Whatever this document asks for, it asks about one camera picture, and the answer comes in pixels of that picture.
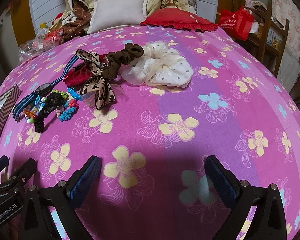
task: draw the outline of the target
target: wristwatch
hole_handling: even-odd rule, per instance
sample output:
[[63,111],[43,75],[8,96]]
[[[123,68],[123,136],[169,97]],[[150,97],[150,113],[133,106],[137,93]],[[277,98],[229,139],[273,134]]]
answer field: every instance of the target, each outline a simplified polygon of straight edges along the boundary
[[23,98],[19,103],[17,103],[12,111],[12,116],[16,122],[19,121],[19,114],[23,111],[24,108],[26,108],[37,96],[44,97],[48,95],[52,89],[55,87],[56,84],[58,84],[60,81],[63,80],[66,73],[69,71],[69,69],[73,66],[73,64],[78,60],[78,56],[74,55],[71,60],[68,62],[66,67],[63,70],[63,73],[61,77],[56,79],[55,81],[51,83],[45,83],[37,87],[35,91],[33,91],[30,95],[27,95],[25,98]]

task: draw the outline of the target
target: black scrunchie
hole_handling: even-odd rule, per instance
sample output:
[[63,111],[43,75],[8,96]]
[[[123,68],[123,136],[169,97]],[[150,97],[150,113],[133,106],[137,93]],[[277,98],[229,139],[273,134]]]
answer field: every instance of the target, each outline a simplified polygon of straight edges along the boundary
[[44,129],[44,119],[58,106],[62,106],[65,99],[60,93],[53,92],[47,96],[47,100],[44,102],[44,107],[39,112],[37,118],[34,120],[34,131],[41,133]]

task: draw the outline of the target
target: metal bolt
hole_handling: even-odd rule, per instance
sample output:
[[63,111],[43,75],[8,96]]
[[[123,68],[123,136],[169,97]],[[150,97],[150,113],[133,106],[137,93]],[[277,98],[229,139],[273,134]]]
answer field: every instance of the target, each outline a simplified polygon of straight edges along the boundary
[[242,186],[244,186],[244,187],[249,186],[249,182],[247,182],[246,180],[241,180],[241,181],[240,181],[240,184],[241,184]]
[[31,185],[31,186],[29,187],[29,190],[30,190],[30,191],[34,191],[34,190],[35,190],[35,185]]
[[61,180],[58,182],[58,187],[64,187],[65,184],[66,182],[64,180]]
[[272,183],[272,184],[270,185],[270,187],[271,187],[272,189],[274,189],[274,190],[278,189],[278,186],[277,186],[276,184],[274,184],[274,183]]

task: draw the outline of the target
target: bed sheet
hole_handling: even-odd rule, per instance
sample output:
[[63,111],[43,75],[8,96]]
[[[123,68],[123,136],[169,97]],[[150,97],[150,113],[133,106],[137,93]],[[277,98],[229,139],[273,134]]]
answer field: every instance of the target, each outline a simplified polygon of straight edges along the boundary
[[[34,183],[50,187],[97,155],[100,178],[77,210],[94,239],[211,239],[229,213],[203,168],[215,155],[238,179],[277,184],[292,239],[300,228],[300,112],[276,78],[220,28],[131,26],[91,34],[17,67],[0,94],[17,84],[21,100],[55,80],[78,48],[104,54],[152,41],[165,41],[188,60],[194,75],[187,88],[133,86],[118,77],[117,101],[106,112],[79,102],[67,122],[51,114],[42,134],[10,115],[0,140],[9,174],[34,158]],[[55,88],[66,91],[63,82]]]

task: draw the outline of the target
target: red ruffled pillow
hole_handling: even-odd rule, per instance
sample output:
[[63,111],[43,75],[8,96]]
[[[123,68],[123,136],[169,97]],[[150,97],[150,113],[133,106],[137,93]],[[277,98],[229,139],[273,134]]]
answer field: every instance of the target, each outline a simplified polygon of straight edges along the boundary
[[140,25],[172,27],[174,29],[187,29],[194,31],[215,31],[218,24],[211,23],[193,13],[182,11],[178,8],[164,8],[155,11]]

